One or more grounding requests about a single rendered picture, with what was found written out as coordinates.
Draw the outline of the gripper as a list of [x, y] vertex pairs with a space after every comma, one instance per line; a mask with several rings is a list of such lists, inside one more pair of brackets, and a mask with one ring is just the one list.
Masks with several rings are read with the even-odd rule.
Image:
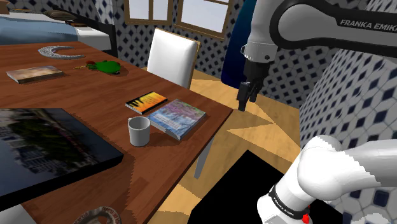
[[248, 99], [250, 102], [256, 102], [257, 95], [263, 88], [262, 82], [268, 76], [270, 66], [273, 63], [273, 61], [261, 63], [246, 59], [244, 65], [244, 76], [246, 77], [246, 82], [240, 83], [239, 91], [237, 93], [239, 111], [245, 111]]

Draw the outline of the dark blue curtain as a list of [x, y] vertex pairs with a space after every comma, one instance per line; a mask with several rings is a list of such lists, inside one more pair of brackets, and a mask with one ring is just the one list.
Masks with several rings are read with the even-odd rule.
[[247, 43], [251, 32], [251, 21], [257, 0], [245, 0], [242, 8], [234, 23], [231, 38], [223, 63], [221, 81], [222, 83], [239, 88], [241, 82], [246, 81], [244, 76], [245, 57], [241, 54], [240, 49]]

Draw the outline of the blue and purple book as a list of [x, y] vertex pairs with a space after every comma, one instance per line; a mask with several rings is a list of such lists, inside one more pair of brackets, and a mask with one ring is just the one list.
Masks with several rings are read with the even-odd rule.
[[205, 116], [206, 112], [176, 99], [147, 118], [152, 126], [180, 141]]

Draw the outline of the white chair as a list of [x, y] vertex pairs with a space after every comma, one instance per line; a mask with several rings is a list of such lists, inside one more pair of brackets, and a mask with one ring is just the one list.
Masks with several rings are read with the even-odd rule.
[[146, 70], [189, 89], [199, 48], [199, 41], [156, 28]]

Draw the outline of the wooden framed window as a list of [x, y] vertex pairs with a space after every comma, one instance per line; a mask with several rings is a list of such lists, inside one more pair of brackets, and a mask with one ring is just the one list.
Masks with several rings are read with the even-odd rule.
[[173, 0], [124, 0], [127, 25], [171, 25]]
[[178, 0], [175, 26], [224, 40], [233, 0]]

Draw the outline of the black robot stand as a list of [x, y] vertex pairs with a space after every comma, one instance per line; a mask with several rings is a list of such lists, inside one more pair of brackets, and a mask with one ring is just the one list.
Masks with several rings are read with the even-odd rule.
[[[187, 224], [262, 224], [257, 201], [283, 176], [268, 159], [246, 150], [192, 209]], [[270, 205], [298, 224], [305, 224], [305, 214], [313, 224], [344, 224], [342, 213], [321, 200], [297, 209], [282, 201], [277, 192]]]

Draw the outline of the orange and black book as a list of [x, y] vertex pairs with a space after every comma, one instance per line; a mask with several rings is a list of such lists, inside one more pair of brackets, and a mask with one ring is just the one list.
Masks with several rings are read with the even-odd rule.
[[142, 115], [166, 101], [166, 97], [151, 91], [140, 97], [127, 101], [125, 106]]

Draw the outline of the grey mug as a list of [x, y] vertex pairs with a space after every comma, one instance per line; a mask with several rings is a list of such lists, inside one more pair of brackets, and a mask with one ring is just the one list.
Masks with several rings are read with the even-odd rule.
[[127, 125], [131, 145], [142, 147], [149, 143], [151, 123], [148, 118], [144, 116], [129, 118]]

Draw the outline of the green plush toy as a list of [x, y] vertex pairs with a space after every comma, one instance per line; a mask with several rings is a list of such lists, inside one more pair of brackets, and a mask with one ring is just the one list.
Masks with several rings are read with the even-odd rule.
[[88, 68], [90, 70], [96, 70], [108, 74], [119, 74], [121, 65], [120, 63], [115, 61], [103, 60], [102, 62], [94, 62], [88, 60], [86, 61], [85, 66], [75, 67], [75, 69], [82, 69], [82, 68]]

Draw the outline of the wooden table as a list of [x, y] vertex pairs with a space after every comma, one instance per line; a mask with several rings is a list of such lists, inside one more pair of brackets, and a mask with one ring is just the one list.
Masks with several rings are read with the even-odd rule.
[[[123, 153], [120, 164], [23, 204], [37, 224], [72, 224], [85, 211], [109, 206], [123, 224], [147, 224], [173, 188], [232, 113], [228, 106], [122, 62], [112, 76], [85, 68], [88, 60], [111, 56], [78, 41], [65, 43], [76, 60], [39, 54], [40, 44], [0, 46], [0, 108], [62, 108]], [[64, 74], [19, 84], [7, 71], [53, 66]], [[143, 147], [129, 141], [127, 120], [135, 116], [125, 103], [154, 91], [180, 99], [205, 118], [180, 141], [153, 129]]]

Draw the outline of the round printed plate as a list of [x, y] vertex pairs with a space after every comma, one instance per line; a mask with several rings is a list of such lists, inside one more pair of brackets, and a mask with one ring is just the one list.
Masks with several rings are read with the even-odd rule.
[[120, 215], [108, 206], [101, 206], [83, 213], [73, 224], [101, 224], [100, 217], [106, 219], [106, 224], [122, 224]]

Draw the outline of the large black picture board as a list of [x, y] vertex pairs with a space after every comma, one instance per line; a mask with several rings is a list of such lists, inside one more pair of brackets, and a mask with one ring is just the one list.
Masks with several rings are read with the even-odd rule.
[[0, 108], [0, 211], [122, 159], [122, 152], [63, 109]]

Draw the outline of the brown landscape book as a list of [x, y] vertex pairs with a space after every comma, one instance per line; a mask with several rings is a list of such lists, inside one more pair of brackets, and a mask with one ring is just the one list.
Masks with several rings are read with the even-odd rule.
[[55, 76], [62, 76], [64, 73], [53, 66], [31, 67], [27, 69], [18, 69], [7, 71], [6, 74], [19, 84], [31, 81], [43, 80]]

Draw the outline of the bed with blue cover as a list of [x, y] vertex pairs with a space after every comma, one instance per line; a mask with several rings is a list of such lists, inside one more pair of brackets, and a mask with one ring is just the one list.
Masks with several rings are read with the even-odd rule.
[[0, 14], [0, 45], [79, 41], [118, 56], [115, 26], [53, 7], [42, 14]]

